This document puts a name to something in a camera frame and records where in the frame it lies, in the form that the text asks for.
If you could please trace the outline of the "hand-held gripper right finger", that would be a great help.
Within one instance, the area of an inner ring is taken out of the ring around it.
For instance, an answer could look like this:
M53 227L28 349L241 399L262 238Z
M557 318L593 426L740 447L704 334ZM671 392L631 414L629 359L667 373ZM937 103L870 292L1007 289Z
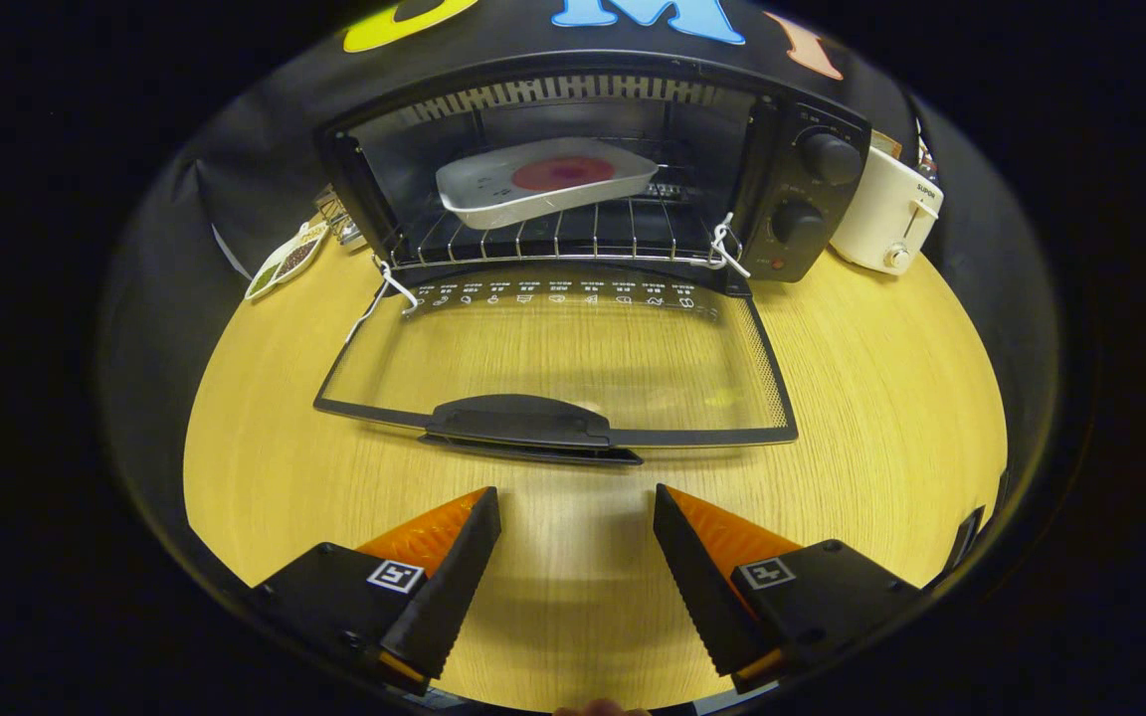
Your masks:
M652 530L715 671L741 693L847 655L920 593L845 541L802 545L665 483Z

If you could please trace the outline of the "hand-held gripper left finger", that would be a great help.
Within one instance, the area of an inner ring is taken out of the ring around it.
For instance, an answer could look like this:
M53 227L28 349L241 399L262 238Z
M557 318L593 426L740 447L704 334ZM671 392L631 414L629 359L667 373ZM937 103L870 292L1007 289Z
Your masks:
M261 617L327 663L423 697L441 678L501 534L495 486L360 546L322 541L252 589Z

